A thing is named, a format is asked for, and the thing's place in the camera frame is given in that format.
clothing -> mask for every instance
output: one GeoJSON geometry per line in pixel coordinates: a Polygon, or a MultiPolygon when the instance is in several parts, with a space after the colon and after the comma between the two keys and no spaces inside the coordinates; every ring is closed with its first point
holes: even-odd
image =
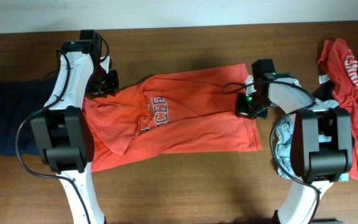
{"type": "MultiPolygon", "coordinates": [[[[41,109],[48,100],[56,80],[0,82],[0,154],[16,155],[16,132],[26,116],[41,109]]],[[[29,125],[22,129],[19,146],[22,154],[38,155],[29,125]]]]}
{"type": "Polygon", "coordinates": [[[350,177],[358,180],[358,74],[357,60],[345,40],[325,40],[319,66],[334,83],[333,97],[341,108],[351,114],[352,135],[355,139],[353,166],[350,177]]]}
{"type": "Polygon", "coordinates": [[[260,149],[255,121],[236,117],[236,95],[222,94],[224,84],[247,76],[244,64],[162,74],[116,96],[85,99],[92,171],[159,154],[260,149]]]}
{"type": "MultiPolygon", "coordinates": [[[[335,108],[339,105],[339,103],[335,100],[328,100],[324,101],[323,103],[329,108],[335,108]]],[[[276,155],[278,155],[278,162],[283,166],[283,168],[288,173],[295,176],[290,161],[293,128],[294,122],[291,118],[283,120],[282,123],[277,126],[276,135],[278,140],[276,144],[275,153],[276,155]]],[[[331,141],[331,136],[319,134],[318,140],[319,142],[329,142],[331,141]]],[[[285,175],[280,168],[277,168],[277,172],[280,177],[289,179],[289,177],[287,177],[287,175],[285,175]]],[[[339,181],[349,181],[349,173],[342,174],[339,178],[339,181]]]]}

white wall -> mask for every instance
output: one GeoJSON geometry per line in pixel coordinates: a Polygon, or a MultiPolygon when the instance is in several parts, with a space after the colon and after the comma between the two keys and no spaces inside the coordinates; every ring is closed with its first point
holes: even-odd
{"type": "Polygon", "coordinates": [[[358,0],[0,0],[0,33],[358,20],[358,0]]]}

wooden table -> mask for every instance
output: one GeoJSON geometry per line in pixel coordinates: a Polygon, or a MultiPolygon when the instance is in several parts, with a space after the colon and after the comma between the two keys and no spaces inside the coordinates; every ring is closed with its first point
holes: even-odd
{"type": "MultiPolygon", "coordinates": [[[[101,30],[110,44],[122,86],[156,73],[250,65],[273,58],[278,71],[291,71],[309,91],[318,87],[319,44],[346,39],[358,59],[358,22],[266,24],[174,29],[101,30]]],[[[55,69],[55,48],[78,31],[0,34],[0,80],[40,78],[55,69]]],[[[270,218],[291,181],[273,169],[268,146],[270,110],[258,119],[263,149],[245,153],[158,156],[93,175],[108,223],[217,223],[237,217],[270,218]]],[[[48,172],[40,159],[28,165],[48,172]]],[[[317,218],[358,223],[358,182],[337,183],[323,197],[317,218]]],[[[72,223],[59,181],[25,173],[16,157],[0,156],[0,223],[72,223]]]]}

wooden surface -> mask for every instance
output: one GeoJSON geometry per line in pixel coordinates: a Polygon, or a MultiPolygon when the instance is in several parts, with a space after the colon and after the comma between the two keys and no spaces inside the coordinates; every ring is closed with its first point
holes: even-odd
{"type": "MultiPolygon", "coordinates": [[[[309,91],[318,86],[318,45],[346,39],[358,59],[358,22],[267,24],[181,29],[101,30],[121,86],[156,73],[250,65],[273,58],[278,71],[291,71],[309,91]]],[[[55,48],[79,32],[0,35],[0,80],[40,78],[56,67],[55,48]]],[[[108,223],[217,223],[237,217],[270,218],[291,182],[273,169],[268,135],[277,110],[258,119],[263,149],[247,153],[158,156],[95,173],[93,182],[108,223]]],[[[28,165],[48,172],[40,159],[28,165]]],[[[336,183],[326,193],[318,218],[358,223],[358,182],[336,183]]],[[[0,156],[0,223],[72,223],[59,181],[25,173],[16,157],[0,156]]]]}

brown tabletop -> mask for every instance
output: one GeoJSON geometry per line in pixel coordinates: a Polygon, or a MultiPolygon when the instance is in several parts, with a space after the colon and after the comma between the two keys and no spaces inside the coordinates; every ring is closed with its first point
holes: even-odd
{"type": "MultiPolygon", "coordinates": [[[[173,29],[101,30],[110,45],[121,86],[156,73],[250,65],[273,58],[276,69],[292,72],[307,90],[318,83],[319,43],[348,41],[358,60],[358,22],[266,24],[173,29]]],[[[0,34],[0,80],[35,80],[55,69],[55,48],[77,39],[78,31],[0,34]]],[[[268,145],[270,110],[258,119],[259,152],[162,155],[93,174],[99,205],[108,223],[217,223],[237,217],[270,218],[291,181],[273,169],[268,145]]],[[[30,168],[49,172],[36,156],[30,168]]],[[[358,181],[334,184],[317,218],[358,223],[358,181]]],[[[0,223],[72,223],[59,181],[33,177],[16,157],[0,156],[0,223]]]]}

